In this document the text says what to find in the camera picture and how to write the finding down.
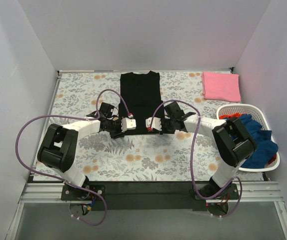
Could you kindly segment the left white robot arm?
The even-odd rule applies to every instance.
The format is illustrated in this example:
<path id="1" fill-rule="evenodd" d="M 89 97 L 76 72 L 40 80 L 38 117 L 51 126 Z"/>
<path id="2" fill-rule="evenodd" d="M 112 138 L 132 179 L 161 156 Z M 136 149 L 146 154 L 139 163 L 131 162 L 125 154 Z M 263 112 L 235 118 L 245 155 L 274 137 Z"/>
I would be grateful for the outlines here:
<path id="1" fill-rule="evenodd" d="M 92 112 L 86 120 L 58 125 L 51 124 L 42 140 L 37 160 L 53 169 L 62 179 L 74 184 L 73 195 L 85 200 L 90 194 L 89 179 L 75 163 L 79 140 L 99 132 L 109 132 L 113 137 L 122 133 L 122 119 L 113 115 L 114 106 L 102 103 L 99 112 Z"/>

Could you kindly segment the black t shirt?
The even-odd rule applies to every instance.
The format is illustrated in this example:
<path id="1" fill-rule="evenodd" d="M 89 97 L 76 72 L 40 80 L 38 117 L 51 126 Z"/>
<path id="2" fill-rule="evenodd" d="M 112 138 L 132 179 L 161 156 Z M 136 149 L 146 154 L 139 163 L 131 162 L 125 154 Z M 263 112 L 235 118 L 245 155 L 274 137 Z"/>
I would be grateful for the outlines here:
<path id="1" fill-rule="evenodd" d="M 125 135 L 147 135 L 146 119 L 153 116 L 156 108 L 163 102 L 160 92 L 160 74 L 149 71 L 148 73 L 123 73 L 120 76 L 120 95 L 125 101 L 129 112 L 136 121 L 136 128 L 127 130 Z"/>

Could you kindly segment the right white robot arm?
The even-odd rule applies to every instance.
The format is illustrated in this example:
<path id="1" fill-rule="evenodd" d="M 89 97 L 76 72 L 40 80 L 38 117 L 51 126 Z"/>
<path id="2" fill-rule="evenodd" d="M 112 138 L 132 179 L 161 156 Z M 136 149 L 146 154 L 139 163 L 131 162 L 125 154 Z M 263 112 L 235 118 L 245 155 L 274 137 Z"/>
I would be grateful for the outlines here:
<path id="1" fill-rule="evenodd" d="M 190 149 L 190 175 L 193 190 L 198 198 L 221 199 L 228 193 L 228 187 L 236 178 L 242 164 L 257 150 L 257 144 L 238 117 L 214 119 L 204 117 L 194 107 L 185 113 L 179 106 L 181 100 L 168 100 L 163 105 L 167 118 L 161 119 L 161 130 L 165 133 L 182 131 L 193 133 Z M 198 189 L 194 177 L 194 147 L 197 135 L 212 138 L 219 152 L 220 163 L 208 183 Z"/>

